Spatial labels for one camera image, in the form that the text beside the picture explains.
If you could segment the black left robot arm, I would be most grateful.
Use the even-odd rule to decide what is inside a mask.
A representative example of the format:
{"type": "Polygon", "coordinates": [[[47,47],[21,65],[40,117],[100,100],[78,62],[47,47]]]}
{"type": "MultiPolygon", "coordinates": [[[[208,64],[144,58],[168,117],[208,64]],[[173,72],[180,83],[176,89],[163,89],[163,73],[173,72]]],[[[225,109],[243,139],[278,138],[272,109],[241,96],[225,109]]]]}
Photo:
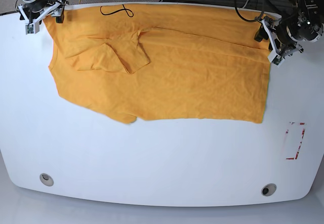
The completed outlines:
{"type": "Polygon", "coordinates": [[[288,0],[291,14],[278,20],[265,16],[254,40],[269,40],[268,60],[276,66],[295,52],[303,52],[300,42],[316,42],[323,36],[323,0],[288,0]]]}

